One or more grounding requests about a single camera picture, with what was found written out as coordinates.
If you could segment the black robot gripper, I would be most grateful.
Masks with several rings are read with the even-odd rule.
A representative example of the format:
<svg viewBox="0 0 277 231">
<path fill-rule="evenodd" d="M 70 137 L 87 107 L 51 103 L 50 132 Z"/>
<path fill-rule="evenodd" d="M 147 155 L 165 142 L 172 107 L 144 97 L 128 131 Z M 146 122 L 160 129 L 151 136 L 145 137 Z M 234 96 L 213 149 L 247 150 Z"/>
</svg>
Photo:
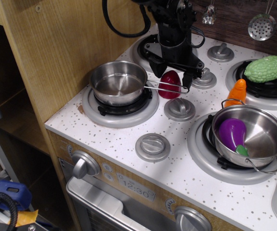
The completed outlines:
<svg viewBox="0 0 277 231">
<path fill-rule="evenodd" d="M 190 88 L 193 78 L 201 77 L 204 63 L 194 54 L 194 48 L 184 40 L 181 44 L 168 47 L 158 41 L 147 43 L 144 49 L 147 52 L 148 60 L 152 72 L 157 78 L 161 78 L 165 70 L 171 67 L 184 72 L 182 84 L 185 88 Z"/>
</svg>

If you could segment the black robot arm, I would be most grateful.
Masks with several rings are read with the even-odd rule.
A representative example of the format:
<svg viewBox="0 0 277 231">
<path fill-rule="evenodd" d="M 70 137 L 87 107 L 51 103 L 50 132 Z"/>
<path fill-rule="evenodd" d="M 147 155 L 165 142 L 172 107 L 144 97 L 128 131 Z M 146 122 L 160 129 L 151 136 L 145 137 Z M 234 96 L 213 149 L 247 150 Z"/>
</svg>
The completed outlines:
<svg viewBox="0 0 277 231">
<path fill-rule="evenodd" d="M 139 46 L 139 53 L 149 62 L 152 72 L 160 78 L 168 67 L 183 72 L 182 84 L 189 88 L 202 76 L 204 63 L 194 49 L 205 43 L 204 33 L 193 26 L 196 11 L 188 0 L 138 0 L 137 4 L 152 13 L 158 33 Z"/>
</svg>

